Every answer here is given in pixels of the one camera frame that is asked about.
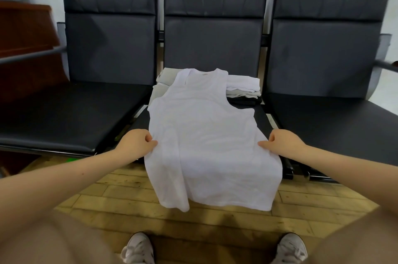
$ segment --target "white tank top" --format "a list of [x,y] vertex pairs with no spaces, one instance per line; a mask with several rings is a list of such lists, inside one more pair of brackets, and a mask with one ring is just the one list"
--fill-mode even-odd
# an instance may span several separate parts
[[226,99],[228,72],[180,71],[148,107],[159,142],[145,167],[160,204],[189,210],[188,198],[211,206],[269,211],[282,179],[279,156],[262,149],[254,109]]

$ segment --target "chair armrest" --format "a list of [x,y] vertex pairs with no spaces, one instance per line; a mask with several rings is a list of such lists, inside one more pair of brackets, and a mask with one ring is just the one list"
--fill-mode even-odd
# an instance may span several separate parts
[[398,73],[398,66],[394,66],[393,64],[381,60],[376,60],[375,66]]
[[1,64],[7,64],[7,63],[12,63],[12,62],[18,62],[18,61],[26,60],[26,59],[29,59],[29,58],[37,58],[37,57],[40,57],[40,56],[53,55],[55,53],[62,53],[64,51],[66,51],[66,49],[67,49],[66,46],[61,46],[61,47],[55,47],[54,49],[50,49],[50,50],[26,53],[26,54],[23,54],[23,55],[8,56],[8,57],[5,57],[5,58],[0,58],[0,65]]

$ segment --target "shoe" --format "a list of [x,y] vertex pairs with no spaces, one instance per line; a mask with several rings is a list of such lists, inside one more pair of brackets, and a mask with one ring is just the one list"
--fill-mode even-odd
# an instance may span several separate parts
[[155,264],[152,244],[143,232],[137,232],[130,238],[127,246],[123,247],[120,257],[127,264]]
[[296,234],[290,232],[280,240],[276,257],[271,264],[289,263],[299,264],[308,257],[304,241]]

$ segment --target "hand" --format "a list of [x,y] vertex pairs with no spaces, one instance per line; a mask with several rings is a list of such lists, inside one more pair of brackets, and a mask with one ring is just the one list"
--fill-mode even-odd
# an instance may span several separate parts
[[115,148],[122,160],[130,163],[147,155],[158,145],[148,130],[135,129],[128,131]]
[[306,144],[295,133],[282,129],[274,129],[269,136],[269,141],[259,141],[258,145],[293,160],[306,147]]

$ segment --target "black chair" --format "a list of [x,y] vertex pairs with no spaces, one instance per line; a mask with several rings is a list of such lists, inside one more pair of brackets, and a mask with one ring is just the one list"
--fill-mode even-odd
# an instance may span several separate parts
[[[265,5],[266,0],[164,0],[164,66],[257,77]],[[272,126],[264,110],[254,110],[268,137]],[[148,125],[144,110],[131,129]],[[283,176],[292,178],[289,164]]]
[[[263,98],[311,146],[398,165],[398,116],[365,100],[387,0],[274,0]],[[303,166],[311,180],[329,180]]]
[[2,150],[102,152],[150,96],[157,0],[64,0],[64,7],[71,82],[2,108]]

